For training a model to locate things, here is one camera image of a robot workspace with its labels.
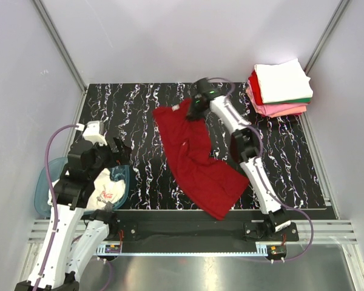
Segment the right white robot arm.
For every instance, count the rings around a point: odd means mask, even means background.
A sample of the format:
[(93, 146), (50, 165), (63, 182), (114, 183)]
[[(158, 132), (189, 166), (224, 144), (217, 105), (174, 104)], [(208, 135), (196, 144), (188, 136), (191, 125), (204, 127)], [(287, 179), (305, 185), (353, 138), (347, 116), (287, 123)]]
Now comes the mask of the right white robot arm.
[(232, 105), (229, 94), (222, 94), (209, 78), (194, 83), (195, 91), (186, 118), (197, 121), (207, 112), (220, 118), (231, 135), (229, 153), (247, 175), (255, 190), (264, 215), (262, 231), (270, 240), (277, 240), (291, 225), (291, 219), (283, 203), (276, 195), (265, 172), (262, 161), (263, 142), (258, 130), (242, 117)]

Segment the dark red t shirt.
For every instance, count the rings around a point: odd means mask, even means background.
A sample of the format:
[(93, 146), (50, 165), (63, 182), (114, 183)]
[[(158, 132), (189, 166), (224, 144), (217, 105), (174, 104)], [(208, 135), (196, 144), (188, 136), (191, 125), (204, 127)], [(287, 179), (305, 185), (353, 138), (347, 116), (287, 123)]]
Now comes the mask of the dark red t shirt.
[(190, 121), (190, 100), (153, 111), (167, 163), (182, 191), (217, 220), (247, 189), (249, 180), (222, 160), (210, 156), (211, 139), (204, 119)]

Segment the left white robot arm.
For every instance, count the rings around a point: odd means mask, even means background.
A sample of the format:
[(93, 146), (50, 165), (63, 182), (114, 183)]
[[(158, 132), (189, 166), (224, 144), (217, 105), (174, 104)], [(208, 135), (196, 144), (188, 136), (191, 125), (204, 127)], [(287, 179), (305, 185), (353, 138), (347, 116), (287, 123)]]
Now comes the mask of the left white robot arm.
[(49, 168), (50, 146), (63, 128), (55, 131), (45, 148), (45, 175), (51, 195), (52, 211), (49, 227), (37, 262), (27, 280), (17, 283), (16, 290), (79, 290), (83, 272), (102, 241), (114, 239), (119, 224), (113, 204), (96, 209), (78, 242), (74, 242), (76, 227), (95, 191), (96, 180), (107, 169), (127, 165), (131, 149), (114, 138), (112, 150), (104, 136), (104, 124), (69, 125), (81, 132), (82, 138), (72, 145), (67, 163), (56, 183)]

